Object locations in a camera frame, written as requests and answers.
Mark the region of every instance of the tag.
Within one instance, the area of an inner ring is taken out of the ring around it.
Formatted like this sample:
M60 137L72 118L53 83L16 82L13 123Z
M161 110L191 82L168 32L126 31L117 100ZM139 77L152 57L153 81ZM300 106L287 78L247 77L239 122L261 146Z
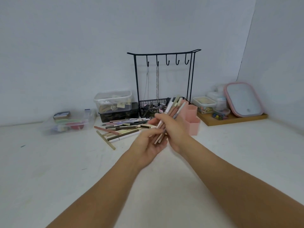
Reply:
M119 103L117 103L117 107L118 107L118 108L124 108L124 107L125 107L125 104L124 104L124 103L119 102Z

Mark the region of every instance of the white table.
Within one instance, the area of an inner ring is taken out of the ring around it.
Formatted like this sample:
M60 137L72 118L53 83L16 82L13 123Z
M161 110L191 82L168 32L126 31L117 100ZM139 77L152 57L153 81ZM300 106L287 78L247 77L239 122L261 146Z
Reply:
M43 136L28 124L0 128L1 227L47 226L93 186L135 136L113 151L95 129ZM100 126L97 118L95 125ZM304 204L304 139L271 120L207 127L196 140ZM170 147L137 177L116 227L233 227Z

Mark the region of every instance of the white backdrop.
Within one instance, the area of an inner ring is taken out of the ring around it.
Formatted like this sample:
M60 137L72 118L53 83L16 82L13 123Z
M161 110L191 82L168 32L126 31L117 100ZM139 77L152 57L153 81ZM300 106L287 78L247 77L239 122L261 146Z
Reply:
M304 0L257 0L239 81L266 112L304 131Z
M196 54L192 96L235 81L255 0L0 0L0 125L96 108L97 92L132 90L132 53ZM160 62L160 98L186 95L184 56ZM149 99L156 96L150 61ZM146 59L137 61L143 98Z

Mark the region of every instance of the wooden tray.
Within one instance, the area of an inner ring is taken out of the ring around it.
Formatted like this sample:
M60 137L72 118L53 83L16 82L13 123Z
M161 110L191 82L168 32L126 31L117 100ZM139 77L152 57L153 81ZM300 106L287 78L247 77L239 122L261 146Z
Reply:
M252 117L244 117L239 118L235 116L233 113L230 113L228 115L228 119L226 120L217 120L212 117L212 113L208 114L201 114L200 112L197 112L197 116L207 125L207 126L219 126L219 125L225 125L225 124L231 124L231 123L237 123L237 122L249 122L249 121L256 121L261 119L268 118L267 114L262 114L259 116L252 116Z

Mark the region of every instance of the hand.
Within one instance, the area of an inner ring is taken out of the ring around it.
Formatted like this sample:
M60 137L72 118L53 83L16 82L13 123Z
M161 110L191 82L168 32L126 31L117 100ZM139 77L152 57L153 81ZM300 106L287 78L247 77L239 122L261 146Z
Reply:
M154 145L151 143L152 135L161 134L163 131L160 129L142 131L130 146L128 151L136 156L140 169L149 165L156 155L167 146L168 141L166 137L163 138L160 144Z
M155 118L148 121L148 123L157 126L160 120L162 120L166 125L170 146L175 152L180 153L181 145L188 137L190 137L184 129L183 119L180 116L177 116L177 118L174 120L168 114L162 113L155 114Z

